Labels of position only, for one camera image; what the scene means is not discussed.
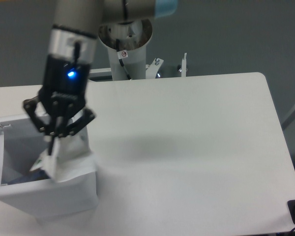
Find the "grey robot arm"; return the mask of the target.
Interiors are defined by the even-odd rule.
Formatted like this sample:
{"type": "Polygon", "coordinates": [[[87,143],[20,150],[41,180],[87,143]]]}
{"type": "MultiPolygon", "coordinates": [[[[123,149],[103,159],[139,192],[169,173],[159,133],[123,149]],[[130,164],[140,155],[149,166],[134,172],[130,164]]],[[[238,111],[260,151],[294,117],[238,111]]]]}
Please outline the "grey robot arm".
{"type": "Polygon", "coordinates": [[[64,138],[95,118],[85,93],[102,25],[168,16],[177,5],[176,0],[58,0],[42,87],[23,102],[36,129],[64,138]]]}

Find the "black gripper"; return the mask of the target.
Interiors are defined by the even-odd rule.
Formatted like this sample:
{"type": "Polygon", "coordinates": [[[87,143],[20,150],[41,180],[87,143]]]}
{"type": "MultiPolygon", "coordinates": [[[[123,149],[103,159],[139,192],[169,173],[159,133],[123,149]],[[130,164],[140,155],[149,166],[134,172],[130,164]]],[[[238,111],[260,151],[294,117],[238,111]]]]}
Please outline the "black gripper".
{"type": "Polygon", "coordinates": [[[96,118],[91,109],[84,108],[89,71],[90,64],[48,55],[38,96],[23,101],[23,109],[39,133],[50,135],[49,125],[35,112],[39,102],[49,115],[64,117],[58,125],[58,138],[76,135],[96,118]]]}

